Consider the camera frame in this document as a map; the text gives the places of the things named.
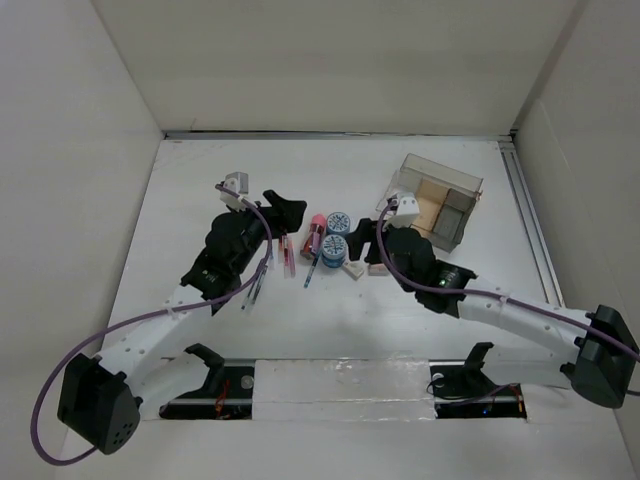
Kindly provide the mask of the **red ink refill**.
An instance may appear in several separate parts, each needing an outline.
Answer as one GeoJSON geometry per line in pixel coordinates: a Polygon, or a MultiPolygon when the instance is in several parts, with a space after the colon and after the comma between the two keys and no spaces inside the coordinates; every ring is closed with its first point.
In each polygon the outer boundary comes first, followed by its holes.
{"type": "Polygon", "coordinates": [[[286,235],[282,235],[278,238],[278,261],[280,264],[284,264],[285,263],[285,242],[286,242],[286,235]]]}

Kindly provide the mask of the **pink white small box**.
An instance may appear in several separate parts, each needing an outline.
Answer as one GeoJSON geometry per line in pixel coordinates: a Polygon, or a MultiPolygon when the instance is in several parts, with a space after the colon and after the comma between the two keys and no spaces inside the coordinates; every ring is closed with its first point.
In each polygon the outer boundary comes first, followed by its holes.
{"type": "Polygon", "coordinates": [[[370,264],[368,274],[370,276],[386,276],[389,274],[389,270],[384,264],[370,264]]]}

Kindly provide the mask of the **white eraser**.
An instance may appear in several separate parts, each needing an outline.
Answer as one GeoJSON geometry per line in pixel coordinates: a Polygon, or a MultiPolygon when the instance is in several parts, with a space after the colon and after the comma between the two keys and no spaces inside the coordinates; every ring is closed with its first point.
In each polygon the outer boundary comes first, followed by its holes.
{"type": "Polygon", "coordinates": [[[365,273],[365,268],[359,262],[344,262],[342,269],[354,280],[359,280],[365,273]]]}

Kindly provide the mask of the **blue round tape tin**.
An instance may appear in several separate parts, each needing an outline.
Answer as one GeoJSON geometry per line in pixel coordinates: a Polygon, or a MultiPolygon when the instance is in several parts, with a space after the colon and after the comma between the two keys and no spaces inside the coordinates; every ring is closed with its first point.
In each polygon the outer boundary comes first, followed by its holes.
{"type": "Polygon", "coordinates": [[[348,246],[344,237],[337,234],[327,235],[321,244],[321,259],[328,268],[340,268],[346,258],[348,246]]]}
{"type": "Polygon", "coordinates": [[[326,228],[329,235],[344,237],[351,231],[351,219],[344,212],[332,212],[326,217],[326,228]]]}

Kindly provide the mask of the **pink capped pen refill tube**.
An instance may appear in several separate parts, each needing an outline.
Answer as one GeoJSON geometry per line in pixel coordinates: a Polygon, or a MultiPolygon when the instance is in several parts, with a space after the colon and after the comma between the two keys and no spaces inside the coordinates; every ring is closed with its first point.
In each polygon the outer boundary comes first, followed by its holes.
{"type": "Polygon", "coordinates": [[[300,248],[300,255],[307,260],[313,260],[321,248],[326,230],[327,220],[322,214],[316,214],[312,217],[309,231],[300,248]]]}

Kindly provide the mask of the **blue ballpoint pen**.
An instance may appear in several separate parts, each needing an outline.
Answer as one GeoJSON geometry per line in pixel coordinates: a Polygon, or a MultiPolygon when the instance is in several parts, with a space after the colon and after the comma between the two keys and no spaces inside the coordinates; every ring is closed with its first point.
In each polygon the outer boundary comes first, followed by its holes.
{"type": "Polygon", "coordinates": [[[311,283],[311,280],[312,280],[313,274],[314,274],[314,272],[315,272],[315,269],[316,269],[316,267],[317,267],[317,264],[318,264],[318,262],[319,262],[320,257],[321,257],[321,250],[320,250],[320,249],[318,249],[318,250],[317,250],[317,252],[315,253],[314,257],[313,257],[313,260],[312,260],[311,266],[310,266],[310,268],[309,268],[309,271],[308,271],[308,273],[307,273],[307,276],[306,276],[305,281],[304,281],[304,284],[303,284],[303,287],[304,287],[305,289],[307,289],[307,288],[309,287],[310,283],[311,283]]]}

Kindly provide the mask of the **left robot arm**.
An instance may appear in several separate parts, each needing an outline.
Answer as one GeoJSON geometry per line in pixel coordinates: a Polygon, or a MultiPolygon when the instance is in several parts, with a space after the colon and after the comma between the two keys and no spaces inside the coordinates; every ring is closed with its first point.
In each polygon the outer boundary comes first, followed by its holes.
{"type": "Polygon", "coordinates": [[[298,231],[307,208],[273,190],[263,195],[266,205],[252,204],[222,188],[228,210],[212,221],[203,249],[165,307],[127,321],[128,332],[93,356],[76,350],[65,362],[58,419],[95,450],[113,454],[161,406],[192,391],[212,396],[222,387],[224,360],[198,339],[249,287],[241,276],[258,250],[298,231]]]}

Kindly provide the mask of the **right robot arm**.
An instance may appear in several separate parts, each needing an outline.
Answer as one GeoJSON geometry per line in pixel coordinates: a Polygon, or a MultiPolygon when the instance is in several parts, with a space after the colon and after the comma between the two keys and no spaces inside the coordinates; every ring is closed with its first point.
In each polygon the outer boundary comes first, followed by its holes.
{"type": "Polygon", "coordinates": [[[427,310],[534,343],[532,349],[476,343],[462,368],[462,381],[471,392],[529,383],[569,388],[605,408],[623,406],[639,346],[615,308],[583,311],[523,300],[469,269],[437,259],[430,241],[412,228],[383,228],[363,219],[346,243],[350,259],[384,264],[427,310]]]}

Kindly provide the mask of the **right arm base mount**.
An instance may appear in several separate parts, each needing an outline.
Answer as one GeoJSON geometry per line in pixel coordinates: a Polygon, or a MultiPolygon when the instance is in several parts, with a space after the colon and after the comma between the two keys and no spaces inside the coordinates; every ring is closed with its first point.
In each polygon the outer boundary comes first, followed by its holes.
{"type": "Polygon", "coordinates": [[[491,342],[477,343],[464,360],[429,362],[426,392],[434,399],[437,419],[526,419],[519,384],[498,385],[483,372],[491,342]]]}

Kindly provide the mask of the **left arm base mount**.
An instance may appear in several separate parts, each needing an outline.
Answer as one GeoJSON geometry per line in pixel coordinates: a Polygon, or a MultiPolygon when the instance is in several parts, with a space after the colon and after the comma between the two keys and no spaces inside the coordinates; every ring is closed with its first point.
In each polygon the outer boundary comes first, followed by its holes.
{"type": "Polygon", "coordinates": [[[254,360],[212,359],[204,383],[159,410],[164,420],[251,420],[255,386],[254,360]]]}

